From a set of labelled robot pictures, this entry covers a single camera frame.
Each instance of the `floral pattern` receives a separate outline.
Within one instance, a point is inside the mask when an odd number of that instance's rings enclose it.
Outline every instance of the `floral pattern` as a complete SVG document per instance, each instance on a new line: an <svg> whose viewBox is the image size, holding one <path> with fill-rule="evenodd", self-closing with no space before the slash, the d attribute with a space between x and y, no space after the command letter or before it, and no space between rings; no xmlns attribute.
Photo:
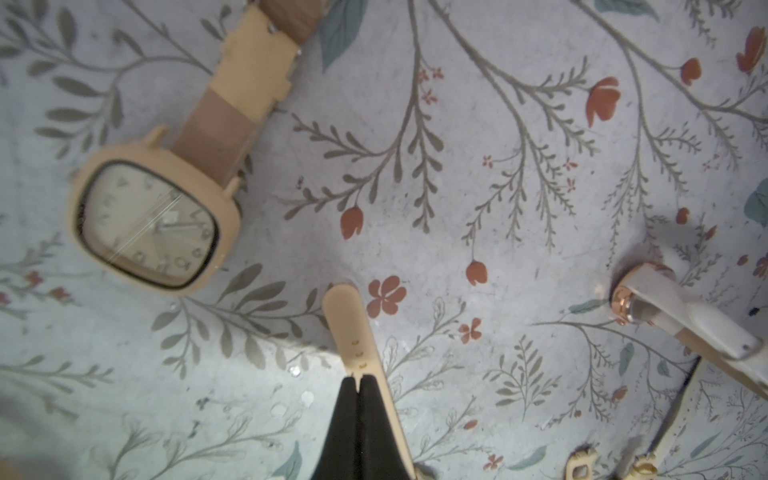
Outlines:
<svg viewBox="0 0 768 480"><path fill-rule="evenodd" d="M334 5L243 164L237 248L181 298L57 232L88 155L182 125L241 5L0 7L0 420L18 451L88 452L75 478L309 478L343 375L321 302L350 282L420 468L557 478L589 442L612 478L698 358L612 321L615 277L660 261L766 324L768 6ZM764 478L768 406L703 368L660 478Z"/></svg>

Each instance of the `blue leaf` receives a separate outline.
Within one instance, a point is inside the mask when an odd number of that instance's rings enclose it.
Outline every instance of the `blue leaf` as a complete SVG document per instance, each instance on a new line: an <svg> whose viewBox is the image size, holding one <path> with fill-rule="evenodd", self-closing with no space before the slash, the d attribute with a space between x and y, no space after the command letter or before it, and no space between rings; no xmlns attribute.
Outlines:
<svg viewBox="0 0 768 480"><path fill-rule="evenodd" d="M696 447L696 448L695 448L695 449L694 449L694 450L693 450L693 451L690 453L690 457L691 457L691 458L696 458L696 457L697 457L697 456L698 456L698 455L699 455L701 452L703 452L703 451L704 451L704 449L705 449L706 447L710 446L710 443L712 443L712 442L714 441L714 439L715 439L715 438L716 438L716 437L717 437L719 434L720 434L720 433L716 433L716 434L712 435L711 437L709 437L708 439L706 439L706 440L704 440L703 442L701 442L701 443L699 444L699 446L697 446L697 447Z"/></svg>
<svg viewBox="0 0 768 480"><path fill-rule="evenodd" d="M547 455L547 446L544 445L543 447L539 447L533 454L524 459L520 462L515 463L511 467L507 467L507 470L522 470L523 468L528 468L530 466L536 465L541 460L544 460L544 457Z"/></svg>
<svg viewBox="0 0 768 480"><path fill-rule="evenodd" d="M608 301L597 299L587 300L586 302L579 303L578 305L571 305L568 307L568 309L571 311L571 313L578 315L579 313L591 312L592 310L600 308L600 306L604 305L605 303L608 303Z"/></svg>
<svg viewBox="0 0 768 480"><path fill-rule="evenodd" d="M629 362L634 356L634 343L628 343L619 353L619 375L623 376L627 372Z"/></svg>
<svg viewBox="0 0 768 480"><path fill-rule="evenodd" d="M367 5L368 0L336 0L336 4L320 25L323 70L355 41Z"/></svg>
<svg viewBox="0 0 768 480"><path fill-rule="evenodd" d="M283 463L283 466L275 470L272 476L283 477L285 480L296 480L299 476L299 470L301 470L301 454L299 453L299 443L296 442L291 456Z"/></svg>
<svg viewBox="0 0 768 480"><path fill-rule="evenodd" d="M659 21L659 15L646 0L594 0L598 12L619 12L627 15L650 15Z"/></svg>
<svg viewBox="0 0 768 480"><path fill-rule="evenodd" d="M765 228L768 226L768 178L760 182L754 192L746 199L744 215L755 220Z"/></svg>

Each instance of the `watch numeral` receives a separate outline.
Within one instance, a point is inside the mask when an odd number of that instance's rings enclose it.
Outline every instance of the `watch numeral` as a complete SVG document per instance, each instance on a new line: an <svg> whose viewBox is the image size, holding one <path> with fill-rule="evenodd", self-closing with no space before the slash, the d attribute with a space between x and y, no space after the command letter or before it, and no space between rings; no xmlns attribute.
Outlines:
<svg viewBox="0 0 768 480"><path fill-rule="evenodd" d="M183 258L183 257L176 257L176 260L174 260L174 263L175 263L175 264L176 264L176 266L178 266L179 268L183 268L183 269L185 269L185 270L189 270L189 269L190 269L190 266L192 265L192 264L189 262L189 260L187 260L186 258Z"/></svg>

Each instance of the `watch dial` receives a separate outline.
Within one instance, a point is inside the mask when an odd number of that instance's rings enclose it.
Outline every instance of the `watch dial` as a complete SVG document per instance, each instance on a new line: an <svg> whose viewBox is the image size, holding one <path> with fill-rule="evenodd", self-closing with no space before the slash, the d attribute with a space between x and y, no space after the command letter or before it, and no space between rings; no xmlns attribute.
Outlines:
<svg viewBox="0 0 768 480"><path fill-rule="evenodd" d="M202 272L217 239L216 222L195 199L124 161L94 176L78 231L107 263L170 288L186 286Z"/></svg>

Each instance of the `beige watch case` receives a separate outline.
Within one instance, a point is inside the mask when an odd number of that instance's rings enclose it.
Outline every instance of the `beige watch case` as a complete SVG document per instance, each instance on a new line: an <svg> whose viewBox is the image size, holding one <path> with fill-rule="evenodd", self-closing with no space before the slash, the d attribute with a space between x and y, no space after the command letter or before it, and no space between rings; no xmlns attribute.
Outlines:
<svg viewBox="0 0 768 480"><path fill-rule="evenodd" d="M219 270L237 241L237 235L240 232L240 210L233 199L233 195L240 186L240 178L238 176L233 177L222 188L184 159L158 146L166 131L166 127L161 125L153 129L141 142L105 148L96 153L79 170L73 180L68 217L70 219L69 231L81 249L103 267L150 290L183 296L202 287ZM121 262L127 262L127 259L119 257L113 265L85 245L81 235L81 206L84 196L88 192L94 176L103 167L115 161L128 162L165 179L205 207L214 219L218 234L217 242L212 246L213 251L210 252L207 263L200 268L197 276L189 283L173 288L161 286L159 282L153 282L149 273L145 279L138 278L130 274L127 268L121 267Z"/></svg>

